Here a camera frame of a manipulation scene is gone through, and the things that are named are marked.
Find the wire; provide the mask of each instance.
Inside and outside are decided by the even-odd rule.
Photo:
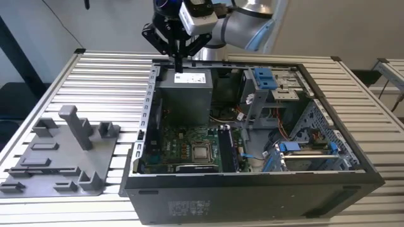
[[[283,124],[282,124],[282,122],[280,122],[279,108],[276,109],[276,117],[278,117],[278,128],[279,128],[279,132],[280,132],[280,134],[283,135],[284,139],[286,139],[287,141],[290,141],[288,136],[286,136],[286,135],[287,135],[287,132],[286,132],[284,127],[283,127]]]
[[[392,112],[396,110],[399,103],[400,103],[399,101],[395,103],[395,105],[392,107]]]
[[[247,114],[243,113],[240,106],[236,106],[236,110],[247,117]]]
[[[51,12],[54,13],[55,17],[58,18],[58,20],[59,20],[59,22],[60,22],[63,28],[64,28],[64,29],[67,30],[67,32],[72,35],[72,37],[74,37],[74,39],[78,41],[80,47],[84,48],[83,45],[82,45],[82,43],[79,42],[78,38],[75,37],[75,35],[71,33],[71,31],[68,30],[68,28],[64,26],[64,24],[63,24],[60,18],[58,17],[58,15],[56,15],[55,11],[52,10],[51,6],[47,4],[46,0],[42,0],[42,1],[43,1],[43,3],[47,5],[47,7],[48,7],[48,9],[51,10]]]
[[[219,123],[231,123],[231,122],[235,122],[235,121],[222,121],[222,120],[214,118],[211,115],[210,115],[210,118],[211,118],[214,121],[219,122]]]
[[[266,160],[266,159],[258,158],[258,157],[255,157],[254,155],[250,155],[250,154],[242,154],[242,157],[254,158],[254,159],[260,160],[260,161]]]
[[[379,99],[380,99],[380,97],[382,97],[382,95],[383,95],[383,92],[384,92],[384,90],[386,90],[386,86],[387,86],[388,83],[390,83],[390,81],[387,80],[387,82],[386,82],[386,84],[384,84],[384,87],[383,87],[383,89],[382,89],[382,91],[380,91]]]

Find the white wall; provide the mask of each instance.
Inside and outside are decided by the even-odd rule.
[[[274,54],[340,56],[370,70],[404,58],[404,0],[290,0]]]

